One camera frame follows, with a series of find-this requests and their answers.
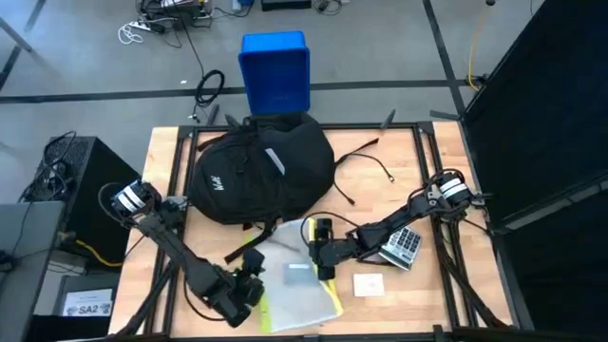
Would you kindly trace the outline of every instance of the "wooden table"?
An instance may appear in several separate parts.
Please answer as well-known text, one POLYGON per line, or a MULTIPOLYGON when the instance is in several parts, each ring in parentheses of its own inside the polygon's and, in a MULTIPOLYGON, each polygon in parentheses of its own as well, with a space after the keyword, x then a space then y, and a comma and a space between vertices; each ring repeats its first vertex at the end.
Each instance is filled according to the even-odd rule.
MULTIPOLYGON (((457 124, 435 123, 434 129, 444 167, 460 169, 465 174, 468 185, 474 187, 457 124)), ((152 132, 143 178, 150 181, 162 194, 166 194, 167 191, 177 134, 177 127, 158 127, 152 132)), ((199 143, 217 135, 218 133, 201 134, 199 143)), ((355 222, 377 221, 405 204, 406 196, 421 185, 420 169, 410 129, 390 129, 384 132, 374 129, 326 130, 326 135, 336 158, 380 137, 379 144, 366 149, 365 153, 380 159, 395 177, 395 183, 387 180, 377 163, 368 159, 351 158, 338 167, 335 177, 340 187, 356 200, 356 205, 348 204, 335 188, 332 188, 311 209, 311 212, 329 210, 355 222)), ((189 144, 186 139, 177 195, 181 193, 184 183, 189 144)), ((432 174, 434 169, 428 144, 425 146, 425 152, 429 172, 432 174)), ((469 210, 468 218, 485 225, 479 210, 469 210)), ((335 220, 333 226, 337 236, 351 229, 339 220, 335 220)), ((421 250, 410 272, 391 267, 360 264, 353 260, 344 262, 336 267, 335 280, 344 314, 323 324, 278 334, 419 333, 430 332, 432 325, 435 324, 440 324, 445 330, 449 330, 430 221, 428 218, 420 219, 411 226, 422 235, 423 239, 421 250), (354 297, 352 274, 355 273, 382 273, 386 295, 354 297)), ((461 245, 471 285, 495 315, 505 323, 510 323, 511 317, 503 284, 488 236, 480 229, 464 222, 460 227, 461 245)), ((225 265, 223 257, 242 244, 243 234, 241 226, 222 226, 206 218, 197 209, 189 209, 184 241, 197 255, 204 256, 212 262, 225 265)), ((129 238, 129 246, 140 236, 137 230, 133 230, 129 238)), ((123 327, 143 302, 150 289, 156 253, 157 247, 154 242, 146 239, 125 261, 110 325, 111 333, 123 327)), ((235 262, 227 268, 232 269, 237 266, 236 264, 238 263, 235 262)), ((260 315, 257 310, 254 310, 247 321, 236 329, 230 328, 225 323, 208 322, 196 316, 185 303, 182 281, 183 276, 180 273, 172 336, 260 335, 260 315)), ((461 322, 466 323, 460 290, 455 282, 452 283, 461 322)), ((162 319, 165 299, 166 295, 162 294, 157 322, 162 319)), ((217 316, 196 300, 195 305, 204 314, 217 316)), ((160 328, 161 325, 157 324, 155 331, 159 331, 160 328)))

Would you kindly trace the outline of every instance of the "calculator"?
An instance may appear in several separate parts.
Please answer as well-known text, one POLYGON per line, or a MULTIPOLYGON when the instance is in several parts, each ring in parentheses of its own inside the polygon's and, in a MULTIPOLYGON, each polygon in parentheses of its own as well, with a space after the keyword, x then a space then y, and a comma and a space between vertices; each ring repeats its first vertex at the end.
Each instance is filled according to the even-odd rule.
POLYGON ((395 266, 409 271, 420 249, 420 240, 419 234, 404 226, 390 236, 389 242, 382 245, 378 254, 395 266))

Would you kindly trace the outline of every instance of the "gray floor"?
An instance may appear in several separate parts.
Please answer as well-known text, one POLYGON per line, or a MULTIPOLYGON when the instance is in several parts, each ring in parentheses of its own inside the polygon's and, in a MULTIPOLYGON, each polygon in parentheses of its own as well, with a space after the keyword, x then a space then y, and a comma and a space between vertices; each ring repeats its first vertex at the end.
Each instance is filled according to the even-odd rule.
MULTIPOLYGON (((0 0, 0 15, 23 30, 36 0, 0 0)), ((534 2, 534 9, 541 1, 534 2)), ((216 6, 229 9, 229 0, 216 6)), ((474 73, 491 72, 530 18, 528 0, 498 1, 488 9, 474 73)), ((483 0, 432 0, 456 77, 466 75, 472 35, 483 0)), ((118 28, 136 18, 134 1, 47 0, 24 35, 36 53, 22 51, 0 91, 3 96, 106 93, 192 88, 200 70, 185 35, 183 48, 146 32, 143 44, 122 45, 118 28)), ((244 33, 299 29, 311 50, 313 83, 378 80, 444 80, 421 0, 351 0, 334 17, 314 10, 262 12, 222 18, 211 29, 192 30, 207 69, 242 86, 238 67, 244 33)), ((0 66, 14 44, 0 32, 0 66)), ((466 103, 472 90, 460 88, 466 103)), ((249 113, 245 95, 218 98, 222 112, 249 113)), ((154 126, 191 124, 190 97, 47 104, 0 104, 0 201, 15 201, 33 176, 51 135, 75 129, 99 136, 137 170, 143 169, 154 126)), ((430 109, 455 112, 447 87, 314 91, 310 113, 320 122, 380 122, 397 109, 398 121, 429 120, 430 109)))

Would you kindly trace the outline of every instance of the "blue plastic bin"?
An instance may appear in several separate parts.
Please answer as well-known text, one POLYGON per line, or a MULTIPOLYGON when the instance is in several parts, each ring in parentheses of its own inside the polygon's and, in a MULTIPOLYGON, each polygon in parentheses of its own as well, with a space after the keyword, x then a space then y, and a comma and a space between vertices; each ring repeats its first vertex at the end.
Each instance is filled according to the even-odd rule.
POLYGON ((243 36, 238 62, 253 115, 311 107, 310 54, 301 31, 243 36))

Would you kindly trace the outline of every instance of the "plastic bag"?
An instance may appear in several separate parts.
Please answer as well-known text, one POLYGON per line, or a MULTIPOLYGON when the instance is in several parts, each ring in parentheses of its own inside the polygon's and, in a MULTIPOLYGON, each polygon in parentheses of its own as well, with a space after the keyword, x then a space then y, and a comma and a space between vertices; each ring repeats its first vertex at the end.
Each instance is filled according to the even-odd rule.
MULTIPOLYGON (((343 313, 333 280, 319 281, 300 235, 301 219, 280 224, 260 243, 264 259, 264 296, 260 301, 262 332, 275 333, 317 324, 343 313)), ((304 225, 304 236, 313 234, 315 220, 304 225)))

